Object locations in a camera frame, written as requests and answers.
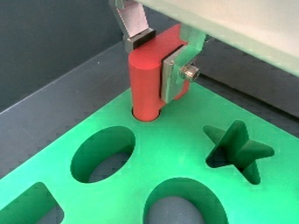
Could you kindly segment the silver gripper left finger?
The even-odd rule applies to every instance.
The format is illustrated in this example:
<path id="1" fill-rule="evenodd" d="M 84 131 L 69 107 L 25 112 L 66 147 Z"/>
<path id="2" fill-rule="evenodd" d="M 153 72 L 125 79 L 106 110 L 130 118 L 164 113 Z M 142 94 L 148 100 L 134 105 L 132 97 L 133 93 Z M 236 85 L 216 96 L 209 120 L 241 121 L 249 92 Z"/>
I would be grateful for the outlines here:
<path id="1" fill-rule="evenodd" d="M 108 4 L 122 32 L 125 51 L 130 53 L 154 38 L 154 30 L 146 23 L 144 6 L 136 0 L 108 0 Z"/>

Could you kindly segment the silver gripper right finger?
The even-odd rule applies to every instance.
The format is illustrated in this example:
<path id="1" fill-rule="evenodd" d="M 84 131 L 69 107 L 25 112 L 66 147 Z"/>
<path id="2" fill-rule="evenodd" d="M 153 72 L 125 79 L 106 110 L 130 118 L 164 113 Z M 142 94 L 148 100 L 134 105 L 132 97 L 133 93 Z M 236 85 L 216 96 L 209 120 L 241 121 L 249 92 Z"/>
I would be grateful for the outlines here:
<path id="1" fill-rule="evenodd" d="M 193 82 L 200 74 L 194 59 L 202 49 L 205 33 L 186 24 L 181 24 L 180 39 L 186 45 L 173 50 L 162 60 L 161 99 L 169 103 L 182 92 L 182 87 Z"/>

